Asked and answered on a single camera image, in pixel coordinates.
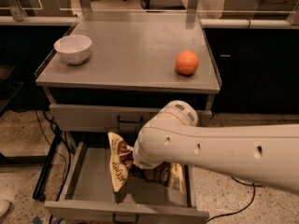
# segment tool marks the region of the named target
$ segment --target white bowl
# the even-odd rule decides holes
[[[89,57],[92,41],[86,35],[67,35],[54,44],[60,56],[72,64],[81,64]]]

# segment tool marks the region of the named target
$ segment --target drawer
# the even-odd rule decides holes
[[[45,207],[55,217],[113,223],[198,224],[208,219],[208,212],[195,208],[191,175],[187,181],[187,195],[132,178],[116,194],[112,188],[109,159],[109,149],[80,143],[60,200],[45,202]]]
[[[137,133],[160,109],[100,105],[50,105],[62,131],[95,133]],[[198,126],[207,126],[210,111],[196,111]]]

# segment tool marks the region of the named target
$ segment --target terrazzo floor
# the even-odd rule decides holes
[[[299,115],[247,115],[216,114],[210,126],[242,126],[298,123]],[[0,150],[5,156],[46,155],[53,137],[50,123],[41,111],[16,113],[6,111],[0,118]],[[62,185],[65,163],[68,160],[63,145],[59,145],[45,188],[46,201],[54,201]],[[32,198],[41,166],[0,168],[0,199],[12,202],[10,210],[0,223],[33,223],[39,217],[49,223],[50,213],[44,204]],[[219,175],[199,168],[194,169],[194,185],[197,209],[208,211],[211,217],[238,211],[252,197],[252,187],[236,183],[231,177]],[[211,220],[209,223],[299,223],[299,197],[270,188],[257,188],[252,205],[245,211]],[[84,220],[63,220],[62,223],[103,223]]]

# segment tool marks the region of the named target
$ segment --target orange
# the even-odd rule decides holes
[[[195,52],[191,50],[182,51],[176,58],[177,71],[182,75],[192,75],[198,68],[199,59]]]

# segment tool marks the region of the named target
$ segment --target drawer handle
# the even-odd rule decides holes
[[[133,222],[118,221],[118,220],[115,219],[115,217],[116,217],[116,214],[114,213],[113,216],[112,216],[112,222],[113,222],[113,224],[137,224],[138,220],[139,220],[139,215],[136,215],[136,219]]]
[[[139,121],[131,121],[131,120],[121,120],[121,116],[118,116],[118,122],[119,123],[135,123],[135,124],[138,124],[138,123],[141,123],[142,121],[143,121],[143,117],[141,117]]]

